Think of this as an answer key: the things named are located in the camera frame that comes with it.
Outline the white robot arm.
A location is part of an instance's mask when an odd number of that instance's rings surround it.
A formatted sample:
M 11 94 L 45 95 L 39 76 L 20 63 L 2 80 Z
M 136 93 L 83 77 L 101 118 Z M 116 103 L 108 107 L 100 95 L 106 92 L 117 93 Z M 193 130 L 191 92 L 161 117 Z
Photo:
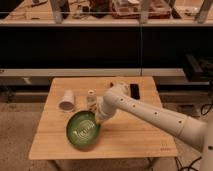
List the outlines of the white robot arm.
M 199 171 L 213 171 L 213 122 L 203 122 L 135 100 L 129 96 L 129 88 L 125 83 L 115 84 L 103 94 L 102 100 L 98 102 L 96 121 L 107 121 L 115 115 L 117 109 L 152 124 L 200 151 L 202 161 Z

